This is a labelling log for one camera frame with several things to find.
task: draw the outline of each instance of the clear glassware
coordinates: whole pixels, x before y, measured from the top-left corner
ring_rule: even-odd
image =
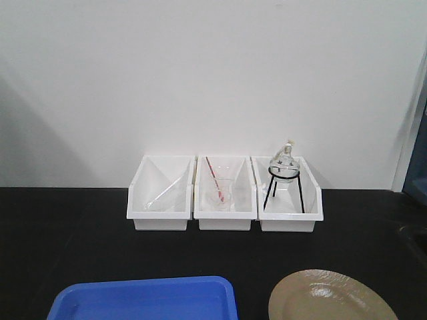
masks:
[[[270,160],[270,171],[283,178],[292,178],[298,175],[300,172],[300,164],[295,161],[292,157],[292,145],[294,142],[288,140],[288,142],[276,153],[276,155]],[[293,179],[277,179],[280,183],[291,183]]]

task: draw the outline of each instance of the dark object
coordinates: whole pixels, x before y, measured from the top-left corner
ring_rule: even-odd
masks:
[[[272,170],[270,168],[268,168],[268,172],[270,173],[270,175],[272,175],[272,179],[270,180],[270,184],[268,185],[266,200],[264,200],[264,209],[266,208],[268,197],[270,195],[270,191],[272,190],[272,184],[273,184],[274,178],[283,179],[283,180],[292,180],[292,179],[297,178],[297,180],[298,180],[298,189],[300,190],[301,210],[302,210],[302,213],[305,213],[306,211],[304,210],[304,200],[302,199],[302,189],[301,189],[300,172],[298,171],[298,173],[296,175],[294,175],[293,177],[280,177],[280,176],[275,175],[274,173],[272,173]],[[276,181],[274,183],[273,197],[276,196],[276,188],[277,187],[278,187],[278,183]]]
[[[427,228],[406,225],[399,229],[399,234],[415,257],[427,269]]]
[[[423,205],[427,205],[427,110],[421,119],[411,162],[403,186],[403,192],[409,194]]]

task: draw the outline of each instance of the storage tray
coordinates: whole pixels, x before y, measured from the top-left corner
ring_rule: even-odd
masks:
[[[238,320],[222,277],[81,283],[56,297],[47,320]]]

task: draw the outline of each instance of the plate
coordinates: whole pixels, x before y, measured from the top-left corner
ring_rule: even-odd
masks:
[[[268,303],[270,320],[398,320],[363,283],[337,272],[303,270],[283,278]]]

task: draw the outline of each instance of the black metal stand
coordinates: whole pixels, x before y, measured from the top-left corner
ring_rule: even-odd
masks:
[[[302,189],[301,189],[300,172],[298,171],[298,173],[296,175],[294,175],[293,177],[289,177],[289,178],[279,177],[278,175],[275,175],[274,173],[272,173],[272,171],[270,170],[270,168],[268,168],[268,172],[270,173],[270,175],[272,175],[272,179],[270,180],[270,184],[268,185],[266,200],[264,200],[264,210],[266,209],[266,206],[267,206],[268,196],[270,195],[270,191],[272,190],[272,185],[273,185],[274,178],[283,179],[283,180],[291,180],[291,179],[297,178],[297,180],[298,180],[298,189],[300,190],[301,209],[302,209],[302,213],[305,213],[306,211],[304,210],[304,201],[302,199]],[[277,189],[277,187],[278,187],[278,182],[276,181],[274,183],[273,197],[276,196],[276,189]]]

